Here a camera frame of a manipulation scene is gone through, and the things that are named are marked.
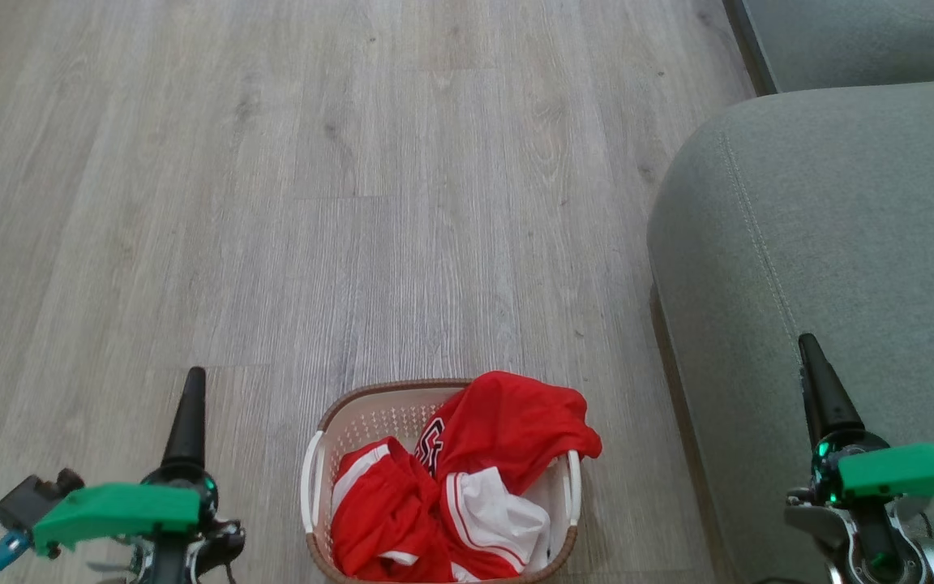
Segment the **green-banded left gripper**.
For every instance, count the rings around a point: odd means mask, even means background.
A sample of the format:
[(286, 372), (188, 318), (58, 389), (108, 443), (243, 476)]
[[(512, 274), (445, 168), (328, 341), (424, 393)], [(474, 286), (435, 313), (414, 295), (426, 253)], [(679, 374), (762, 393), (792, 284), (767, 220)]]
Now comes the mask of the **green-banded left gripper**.
[(54, 559), (82, 541), (114, 539), (132, 548), (129, 584), (201, 584), (217, 568), (236, 584), (231, 563), (246, 532), (217, 514), (217, 483), (205, 469), (205, 388), (205, 369), (190, 369), (158, 470), (139, 483), (75, 489), (34, 525), (36, 554)]

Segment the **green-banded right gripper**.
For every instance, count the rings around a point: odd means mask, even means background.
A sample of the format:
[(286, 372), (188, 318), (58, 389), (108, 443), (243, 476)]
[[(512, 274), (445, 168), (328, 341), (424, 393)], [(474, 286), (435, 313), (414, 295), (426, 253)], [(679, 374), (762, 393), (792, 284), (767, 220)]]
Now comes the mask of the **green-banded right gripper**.
[(802, 399), (816, 505), (934, 499), (934, 441), (889, 446), (866, 432), (859, 412), (812, 333), (798, 337)]

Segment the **red and white jersey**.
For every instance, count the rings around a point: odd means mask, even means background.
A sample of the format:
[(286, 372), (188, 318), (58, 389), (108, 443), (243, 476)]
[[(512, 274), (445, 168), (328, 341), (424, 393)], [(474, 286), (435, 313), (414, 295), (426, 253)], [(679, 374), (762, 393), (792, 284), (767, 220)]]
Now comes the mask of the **red and white jersey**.
[(559, 554), (542, 477), (601, 437), (575, 389), (490, 371), (394, 435), (341, 455), (331, 489), (334, 568), (368, 582), (468, 584), (538, 573)]

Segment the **grey fabric sofa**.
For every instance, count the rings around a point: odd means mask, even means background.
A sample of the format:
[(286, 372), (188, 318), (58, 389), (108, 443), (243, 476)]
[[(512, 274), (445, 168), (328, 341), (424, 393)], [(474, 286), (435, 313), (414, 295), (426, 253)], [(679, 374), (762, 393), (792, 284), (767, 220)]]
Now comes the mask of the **grey fabric sofa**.
[(811, 459), (797, 340), (871, 432), (934, 440), (934, 82), (731, 107), (675, 156), (646, 241), (733, 573), (827, 584), (783, 521)]

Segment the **grey fabric sofa seat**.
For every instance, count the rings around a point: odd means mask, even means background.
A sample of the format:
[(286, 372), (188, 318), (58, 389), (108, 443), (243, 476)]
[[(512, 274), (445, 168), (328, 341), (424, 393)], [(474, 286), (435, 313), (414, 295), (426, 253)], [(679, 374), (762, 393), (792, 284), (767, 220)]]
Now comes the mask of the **grey fabric sofa seat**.
[(761, 95), (934, 82), (934, 0), (722, 0)]

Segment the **white basket with brown rim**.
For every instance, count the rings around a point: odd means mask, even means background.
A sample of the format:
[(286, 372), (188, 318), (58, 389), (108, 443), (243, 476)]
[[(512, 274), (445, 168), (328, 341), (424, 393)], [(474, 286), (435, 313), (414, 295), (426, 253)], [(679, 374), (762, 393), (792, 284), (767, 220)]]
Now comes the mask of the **white basket with brown rim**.
[[(411, 449), (439, 406), (469, 382), (452, 378), (368, 385), (342, 396), (323, 414), (302, 458), (298, 508), (309, 557), (327, 584), (384, 584), (346, 577), (333, 563), (332, 492), (342, 456), (386, 436), (396, 437)], [(550, 584), (575, 547), (583, 492), (578, 452), (570, 451), (550, 463), (529, 491), (530, 496), (540, 494), (538, 503), (552, 520), (548, 565), (515, 579), (483, 584)]]

